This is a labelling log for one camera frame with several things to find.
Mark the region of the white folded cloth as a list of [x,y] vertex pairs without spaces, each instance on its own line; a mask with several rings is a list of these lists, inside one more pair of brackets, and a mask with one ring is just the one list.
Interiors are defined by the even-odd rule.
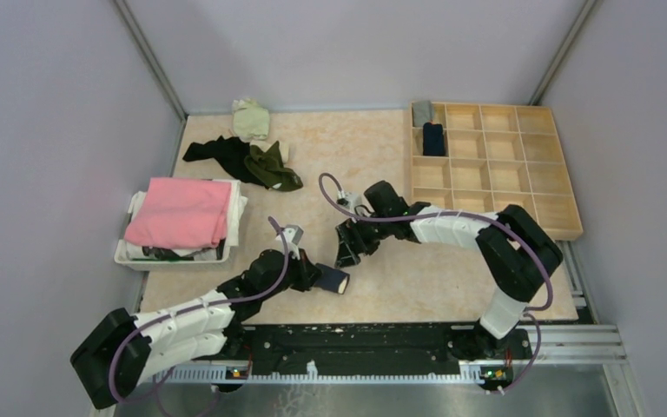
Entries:
[[[238,206],[239,206],[239,197],[242,195],[241,193],[241,182],[238,180],[209,180],[209,181],[221,181],[221,182],[231,182],[232,183],[232,195],[230,198],[230,203],[229,203],[229,209],[228,209],[228,235],[227,237],[222,240],[217,246],[212,247],[212,248],[217,248],[222,244],[223,242],[226,243],[229,246],[239,246],[240,243],[240,226],[241,222],[239,224],[239,232],[237,237],[237,232],[233,231],[229,226],[231,226],[231,221],[237,220],[238,217]],[[163,259],[161,256],[170,256],[170,254],[175,255],[173,252],[176,252],[179,256],[190,256],[191,254],[195,255],[196,252],[201,252],[202,250],[206,249],[211,249],[211,248],[191,248],[191,249],[167,249],[167,248],[152,248],[152,247],[139,247],[136,245],[133,245],[129,242],[126,242],[132,247],[139,249],[141,248],[142,254],[150,257],[150,256],[156,256],[157,259]]]

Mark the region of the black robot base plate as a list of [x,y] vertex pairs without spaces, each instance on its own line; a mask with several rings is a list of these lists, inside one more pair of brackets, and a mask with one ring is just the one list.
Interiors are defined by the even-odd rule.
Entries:
[[253,376],[303,375],[309,363],[322,376],[426,376],[458,374],[468,361],[505,365],[532,354],[524,329],[492,341],[471,323],[416,322],[244,326],[208,358],[239,361]]

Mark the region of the aluminium frame rail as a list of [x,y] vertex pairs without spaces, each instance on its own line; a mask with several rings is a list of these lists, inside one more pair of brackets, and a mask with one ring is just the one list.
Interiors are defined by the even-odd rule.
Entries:
[[598,365],[620,416],[642,416],[628,358],[611,325],[525,324],[480,346],[461,323],[236,326],[153,347],[133,326],[101,327],[72,357],[99,409],[144,382],[463,384],[475,394],[528,382],[542,366]]

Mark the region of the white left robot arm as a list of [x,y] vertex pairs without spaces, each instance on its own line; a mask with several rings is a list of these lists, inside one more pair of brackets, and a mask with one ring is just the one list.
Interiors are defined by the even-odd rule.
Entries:
[[233,359],[244,342],[242,323],[264,301],[292,289],[305,292],[326,274],[304,250],[267,249],[241,274],[191,301],[151,313],[108,313],[70,356],[94,408],[127,398],[148,377],[187,361]]

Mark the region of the wooden compartment tray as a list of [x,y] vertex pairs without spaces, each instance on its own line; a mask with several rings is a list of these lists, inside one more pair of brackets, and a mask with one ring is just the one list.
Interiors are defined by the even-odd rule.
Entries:
[[446,156],[423,155],[410,104],[410,194],[417,201],[472,212],[522,206],[554,240],[584,228],[557,125],[539,106],[433,102]]

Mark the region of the white perforated plastic basket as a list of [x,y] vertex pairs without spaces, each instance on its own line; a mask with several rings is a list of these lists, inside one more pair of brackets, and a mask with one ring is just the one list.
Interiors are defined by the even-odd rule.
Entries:
[[[146,192],[136,192],[130,201],[125,217],[125,228],[132,220],[134,220],[136,212],[143,204]],[[244,195],[239,197],[238,221],[231,221],[229,226],[233,231],[237,232],[239,237],[239,224],[241,215],[248,204],[248,198]],[[196,252],[195,255],[179,256],[175,255],[161,256],[163,259],[157,259],[156,256],[147,257],[142,254],[141,248],[136,249],[120,239],[116,245],[114,253],[114,262],[123,265],[127,268],[136,271],[160,271],[160,270],[181,270],[181,271],[198,271],[198,270],[228,270],[231,269],[234,263],[235,252],[238,246],[229,246],[226,243],[220,244],[217,248],[211,248]]]

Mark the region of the navy underwear cream waistband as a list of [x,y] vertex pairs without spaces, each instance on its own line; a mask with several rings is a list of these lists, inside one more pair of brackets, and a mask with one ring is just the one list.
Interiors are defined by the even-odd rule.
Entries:
[[316,263],[315,266],[321,272],[320,277],[314,283],[316,288],[338,295],[343,295],[346,292],[350,274],[321,263]]

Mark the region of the light green underwear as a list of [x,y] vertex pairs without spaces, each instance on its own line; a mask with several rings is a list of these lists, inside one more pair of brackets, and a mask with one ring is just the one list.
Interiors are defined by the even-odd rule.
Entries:
[[238,99],[232,103],[232,130],[242,140],[266,140],[271,116],[255,99]]

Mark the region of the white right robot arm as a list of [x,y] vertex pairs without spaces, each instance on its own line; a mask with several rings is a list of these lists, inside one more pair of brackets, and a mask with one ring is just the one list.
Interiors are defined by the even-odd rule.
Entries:
[[486,358],[497,358],[509,348],[509,333],[541,288],[546,290],[541,308],[552,304],[551,276],[564,256],[523,207],[510,204],[498,212],[475,213],[425,201],[408,203],[386,181],[375,183],[364,197],[366,202],[361,203],[343,189],[335,198],[325,197],[347,216],[336,228],[336,266],[359,264],[362,256],[372,255],[389,237],[480,252],[497,286],[475,326],[475,348]]

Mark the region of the pink folded cloth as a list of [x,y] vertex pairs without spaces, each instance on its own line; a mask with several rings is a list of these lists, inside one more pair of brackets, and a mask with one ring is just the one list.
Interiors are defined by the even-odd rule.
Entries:
[[228,235],[231,195],[231,182],[153,177],[124,240],[139,247],[215,247]]

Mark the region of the navy orange underwear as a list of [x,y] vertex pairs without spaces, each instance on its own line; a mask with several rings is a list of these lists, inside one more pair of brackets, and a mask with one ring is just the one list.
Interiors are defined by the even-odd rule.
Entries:
[[423,125],[422,133],[424,156],[446,156],[446,140],[441,124],[426,122]]

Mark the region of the grey underwear white waistband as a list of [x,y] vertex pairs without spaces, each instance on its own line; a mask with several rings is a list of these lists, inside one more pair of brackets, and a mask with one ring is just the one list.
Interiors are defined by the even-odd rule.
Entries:
[[426,123],[434,119],[435,110],[433,103],[429,100],[421,100],[411,103],[413,127],[422,128]]

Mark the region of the dark green underwear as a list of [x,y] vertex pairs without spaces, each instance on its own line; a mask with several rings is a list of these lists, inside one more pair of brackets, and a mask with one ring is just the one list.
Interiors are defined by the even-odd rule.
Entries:
[[262,152],[250,146],[249,155],[245,157],[244,163],[250,173],[268,189],[293,192],[304,186],[300,176],[281,161],[277,149]]

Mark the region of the black underwear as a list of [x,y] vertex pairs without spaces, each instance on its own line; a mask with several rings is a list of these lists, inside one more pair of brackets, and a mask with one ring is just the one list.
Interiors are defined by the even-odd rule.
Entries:
[[216,140],[205,143],[192,142],[182,160],[198,162],[214,159],[234,179],[264,187],[265,184],[245,164],[250,152],[251,145],[239,137],[219,136]]

